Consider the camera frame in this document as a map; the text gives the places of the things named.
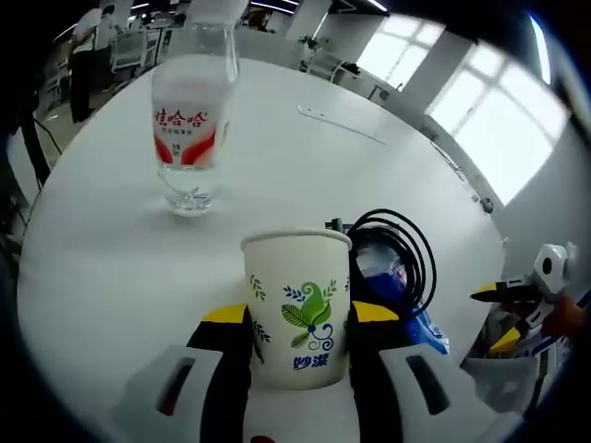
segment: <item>desk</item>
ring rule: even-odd
[[[353,222],[391,208],[424,232],[438,266],[429,313],[464,359],[488,313],[468,295],[501,276],[492,220],[428,140],[327,81],[242,61],[222,187],[195,220],[166,207],[156,176],[148,73],[80,131],[50,175],[24,239],[20,326],[78,417],[104,417],[126,381],[202,316],[241,300],[247,234]],[[370,138],[301,115],[355,119]]]

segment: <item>bottle cap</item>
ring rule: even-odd
[[[247,5],[248,0],[193,0],[187,11],[188,22],[234,25]]]

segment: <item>window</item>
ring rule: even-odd
[[[538,79],[480,43],[428,111],[507,205],[544,165],[568,113]]]
[[[382,22],[357,64],[402,90],[442,33],[437,23],[392,15]]]

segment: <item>blue object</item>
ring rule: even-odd
[[[370,245],[359,252],[357,264],[371,289],[384,300],[403,298],[406,272],[393,250],[383,245]],[[449,339],[431,321],[427,311],[407,321],[404,329],[414,344],[426,343],[444,355],[450,353]]]

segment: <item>black cable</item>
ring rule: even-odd
[[[55,148],[59,152],[59,155],[62,155],[63,152],[62,152],[62,150],[59,149],[59,146],[57,146],[57,143],[55,142],[55,138],[54,138],[54,135],[52,134],[52,132],[49,129],[47,129],[44,125],[42,125],[41,122],[39,120],[37,120],[35,117],[33,117],[33,120],[35,121],[35,123],[37,125],[39,125],[43,129],[43,131],[45,131],[49,135],[50,139],[54,143]]]
[[[405,223],[408,227],[404,228],[399,222],[374,217],[378,214],[385,214],[398,219],[399,222]],[[430,290],[424,302],[422,299],[427,283],[427,270],[423,254],[412,233],[415,233],[420,238],[427,250],[433,274]],[[433,294],[437,287],[437,269],[427,238],[412,221],[394,210],[371,210],[356,221],[348,230],[347,235],[353,242],[349,262],[351,267],[351,294],[355,300],[384,305],[394,311],[401,320],[414,318],[427,309],[433,300]],[[357,257],[359,251],[368,245],[385,245],[400,258],[406,272],[406,287],[401,300],[395,302],[383,300],[363,277],[357,264]]]

